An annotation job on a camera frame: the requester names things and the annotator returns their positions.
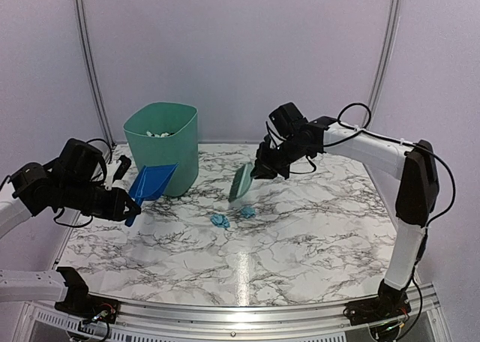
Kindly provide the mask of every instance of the tabletop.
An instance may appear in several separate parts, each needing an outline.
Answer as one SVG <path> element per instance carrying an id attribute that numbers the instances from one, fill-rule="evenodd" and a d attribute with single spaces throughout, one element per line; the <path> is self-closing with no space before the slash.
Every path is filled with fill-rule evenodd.
<path id="1" fill-rule="evenodd" d="M 253 181 L 231 206 L 235 171 L 256 149 L 199 145 L 199 175 L 184 196 L 144 202 L 132 227 L 94 219 L 73 230 L 60 266 L 74 267 L 92 292 L 183 305 L 302 305 L 376 293 L 395 228 L 362 164 L 322 154 L 315 173 Z M 128 145 L 115 148 L 120 155 L 131 157 Z M 128 189 L 136 176 L 132 163 L 115 185 Z M 242 206 L 256 217 L 242 217 Z M 214 213 L 230 228 L 214 226 Z"/>

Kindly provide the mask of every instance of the purple wall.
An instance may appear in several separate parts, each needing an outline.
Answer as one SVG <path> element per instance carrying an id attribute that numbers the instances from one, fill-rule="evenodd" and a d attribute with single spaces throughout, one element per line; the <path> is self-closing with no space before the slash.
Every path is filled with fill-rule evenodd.
<path id="1" fill-rule="evenodd" d="M 258 141 L 288 101 L 336 116 L 368 99 L 389 2 L 85 0 L 114 137 L 153 101 L 197 106 L 203 141 Z"/>
<path id="2" fill-rule="evenodd" d="M 480 305 L 480 0 L 403 0 L 400 28 L 372 129 L 433 143 L 454 172 L 453 210 L 432 223 L 423 281 L 433 281 L 454 341 L 477 341 Z M 439 166 L 436 212 L 449 203 Z M 375 173 L 386 199 L 395 184 Z"/>
<path id="3" fill-rule="evenodd" d="M 70 137 L 100 137 L 81 56 L 73 0 L 0 0 L 0 176 L 45 163 Z M 64 233 L 44 212 L 0 241 L 0 269 L 42 270 Z M 10 341 L 16 304 L 0 306 Z"/>

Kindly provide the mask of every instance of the marble table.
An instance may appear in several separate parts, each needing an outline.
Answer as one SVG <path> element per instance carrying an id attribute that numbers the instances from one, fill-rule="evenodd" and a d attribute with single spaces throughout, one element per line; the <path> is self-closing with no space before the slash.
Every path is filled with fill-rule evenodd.
<path id="1" fill-rule="evenodd" d="M 301 305 L 376 293 L 395 229 L 365 168 L 324 154 L 315 173 L 254 181 L 242 203 L 256 217 L 245 219 L 227 197 L 256 149 L 200 145 L 199 176 L 183 197 L 145 202 L 131 228 L 95 219 L 75 229 L 60 266 L 73 266 L 92 292 L 184 305 Z M 127 145 L 119 155 L 131 156 Z M 128 189 L 136 174 L 132 166 L 116 184 Z M 214 226 L 213 213 L 231 227 Z"/>

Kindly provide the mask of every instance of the green trash bin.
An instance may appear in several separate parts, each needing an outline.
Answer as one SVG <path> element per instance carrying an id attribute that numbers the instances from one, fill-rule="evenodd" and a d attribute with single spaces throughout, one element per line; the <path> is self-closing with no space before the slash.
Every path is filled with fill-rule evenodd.
<path id="1" fill-rule="evenodd" d="M 132 115 L 123 129 L 136 168 L 178 164 L 164 194 L 178 197 L 198 176 L 197 109 L 180 103 L 157 102 Z M 170 133 L 171 136 L 148 136 Z"/>

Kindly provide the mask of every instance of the crumpled blue paper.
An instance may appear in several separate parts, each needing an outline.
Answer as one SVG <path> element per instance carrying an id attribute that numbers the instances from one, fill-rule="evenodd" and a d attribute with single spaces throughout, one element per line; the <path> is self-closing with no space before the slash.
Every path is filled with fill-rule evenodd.
<path id="1" fill-rule="evenodd" d="M 242 217 L 245 217 L 245 218 L 252 218 L 252 217 L 255 217 L 257 215 L 257 213 L 255 212 L 255 208 L 252 208 L 248 205 L 246 205 L 244 208 L 242 208 L 240 210 L 240 213 L 241 213 Z"/>
<path id="2" fill-rule="evenodd" d="M 223 214 L 215 213 L 210 217 L 210 221 L 217 227 L 229 228 L 230 222 L 228 221 L 227 216 Z"/>

